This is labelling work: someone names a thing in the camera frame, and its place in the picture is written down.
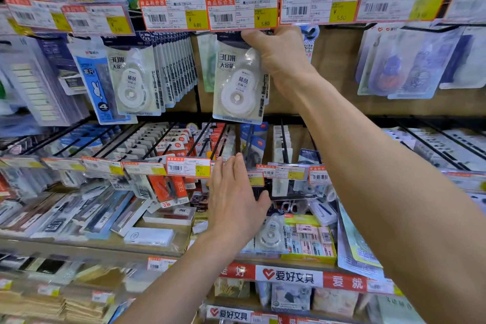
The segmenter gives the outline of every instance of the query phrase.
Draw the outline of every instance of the plastic packaging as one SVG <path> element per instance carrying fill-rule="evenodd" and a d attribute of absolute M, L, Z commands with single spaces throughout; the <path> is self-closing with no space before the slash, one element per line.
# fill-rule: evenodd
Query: plastic packaging
<path fill-rule="evenodd" d="M 219 51 L 214 84 L 213 117 L 261 124 L 264 74 L 257 50 L 240 33 L 218 33 Z"/>

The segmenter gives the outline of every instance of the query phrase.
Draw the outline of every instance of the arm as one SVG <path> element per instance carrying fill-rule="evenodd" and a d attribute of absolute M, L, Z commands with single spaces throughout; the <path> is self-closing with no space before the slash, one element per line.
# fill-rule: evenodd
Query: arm
<path fill-rule="evenodd" d="M 325 81 L 299 28 L 242 36 L 297 108 L 356 228 L 423 320 L 483 322 L 486 220 L 476 205 Z"/>
<path fill-rule="evenodd" d="M 268 192 L 255 201 L 241 154 L 211 174 L 209 227 L 115 324 L 189 324 L 216 278 L 258 232 L 270 207 Z"/>

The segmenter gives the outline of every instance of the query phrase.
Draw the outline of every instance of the left hand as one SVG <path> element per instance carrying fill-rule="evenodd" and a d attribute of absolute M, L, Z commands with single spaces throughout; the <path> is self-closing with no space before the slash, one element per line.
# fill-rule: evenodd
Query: left hand
<path fill-rule="evenodd" d="M 241 250 L 264 222 L 271 203 L 268 191 L 255 200 L 241 153 L 224 164 L 222 157 L 216 160 L 210 190 L 208 231 L 234 237 Z"/>

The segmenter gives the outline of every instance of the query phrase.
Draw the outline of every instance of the right hand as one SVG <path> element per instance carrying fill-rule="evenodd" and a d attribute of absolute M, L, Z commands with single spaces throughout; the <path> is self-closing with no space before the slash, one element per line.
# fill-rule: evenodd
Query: right hand
<path fill-rule="evenodd" d="M 263 68 L 286 99 L 293 96 L 297 85 L 317 74 L 309 63 L 302 32 L 297 26 L 279 26 L 273 36 L 258 30 L 244 30 L 241 37 L 260 51 Z"/>

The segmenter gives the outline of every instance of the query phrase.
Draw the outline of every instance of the price tag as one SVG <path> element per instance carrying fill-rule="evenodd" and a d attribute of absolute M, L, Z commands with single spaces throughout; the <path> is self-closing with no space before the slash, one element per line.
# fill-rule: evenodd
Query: price tag
<path fill-rule="evenodd" d="M 86 168 L 81 165 L 80 159 L 42 158 L 42 161 L 45 162 L 48 167 L 54 170 L 86 170 Z"/>
<path fill-rule="evenodd" d="M 63 6 L 64 13 L 74 33 L 98 35 L 132 35 L 133 26 L 122 5 L 101 4 Z"/>
<path fill-rule="evenodd" d="M 52 284 L 41 285 L 37 288 L 37 293 L 44 296 L 58 297 L 61 287 Z"/>
<path fill-rule="evenodd" d="M 484 22 L 486 21 L 486 0 L 452 0 L 447 8 L 445 21 Z"/>
<path fill-rule="evenodd" d="M 275 166 L 268 166 L 265 164 L 257 164 L 256 168 L 264 173 L 265 178 L 275 178 Z"/>
<path fill-rule="evenodd" d="M 280 24 L 352 23 L 358 0 L 282 0 Z"/>
<path fill-rule="evenodd" d="M 97 303 L 113 304 L 115 303 L 115 294 L 113 292 L 93 291 L 91 300 Z"/>
<path fill-rule="evenodd" d="M 12 288 L 12 281 L 10 279 L 0 279 L 0 290 L 9 291 Z"/>
<path fill-rule="evenodd" d="M 19 156 L 15 158 L 2 158 L 2 161 L 14 168 L 45 168 L 45 166 L 36 158 L 24 158 Z"/>
<path fill-rule="evenodd" d="M 63 3 L 47 0 L 5 0 L 15 21 L 21 26 L 71 31 L 62 12 Z"/>
<path fill-rule="evenodd" d="M 211 31 L 277 26 L 278 0 L 207 0 Z"/>
<path fill-rule="evenodd" d="M 170 268 L 177 260 L 166 259 L 164 257 L 150 256 L 147 262 L 147 270 L 153 270 L 157 272 L 165 272 Z"/>
<path fill-rule="evenodd" d="M 128 174 L 145 174 L 145 175 L 157 175 L 166 176 L 165 165 L 160 163 L 149 163 L 143 161 L 122 161 L 123 168 Z"/>
<path fill-rule="evenodd" d="M 309 183 L 312 185 L 331 184 L 331 180 L 325 166 L 309 167 Z"/>
<path fill-rule="evenodd" d="M 211 175 L 211 160 L 203 158 L 168 157 L 167 174 L 170 176 L 209 178 Z"/>
<path fill-rule="evenodd" d="M 140 0 L 147 30 L 209 30 L 206 0 Z"/>
<path fill-rule="evenodd" d="M 432 21 L 442 0 L 361 0 L 356 22 Z"/>
<path fill-rule="evenodd" d="M 265 185 L 264 173 L 263 172 L 251 172 L 248 171 L 248 179 L 250 180 L 250 185 L 261 186 Z"/>
<path fill-rule="evenodd" d="M 82 156 L 81 159 L 86 169 L 99 170 L 100 172 L 116 174 L 119 176 L 124 175 L 122 164 L 119 161 L 90 158 L 88 156 Z"/>

